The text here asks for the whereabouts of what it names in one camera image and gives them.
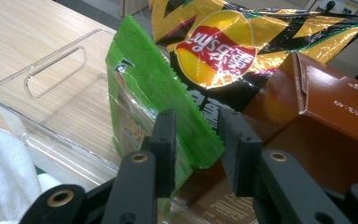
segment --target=green snack package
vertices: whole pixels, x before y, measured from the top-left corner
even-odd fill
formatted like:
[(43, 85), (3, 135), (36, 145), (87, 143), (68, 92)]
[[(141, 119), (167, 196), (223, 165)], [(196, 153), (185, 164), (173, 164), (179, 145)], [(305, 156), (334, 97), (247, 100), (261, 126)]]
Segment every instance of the green snack package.
[(120, 24), (106, 57), (114, 143), (124, 155), (138, 150), (151, 134), (158, 112), (177, 116), (176, 186), (192, 168), (211, 167), (223, 144), (199, 112), (186, 88), (151, 37), (132, 18)]

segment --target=brown box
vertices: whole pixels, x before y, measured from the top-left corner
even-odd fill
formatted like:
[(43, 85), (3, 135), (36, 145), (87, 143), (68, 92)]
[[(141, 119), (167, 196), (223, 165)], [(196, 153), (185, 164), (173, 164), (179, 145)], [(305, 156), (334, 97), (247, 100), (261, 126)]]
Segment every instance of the brown box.
[(322, 186), (358, 183), (358, 80), (294, 52), (242, 114), (265, 148), (291, 153)]

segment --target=white cloth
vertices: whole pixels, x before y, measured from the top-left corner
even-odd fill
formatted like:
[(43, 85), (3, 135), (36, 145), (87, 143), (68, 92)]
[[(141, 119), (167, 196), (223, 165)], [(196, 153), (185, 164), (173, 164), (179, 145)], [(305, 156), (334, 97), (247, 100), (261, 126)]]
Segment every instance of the white cloth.
[(0, 223), (18, 223), (40, 194), (26, 146), (0, 129)]

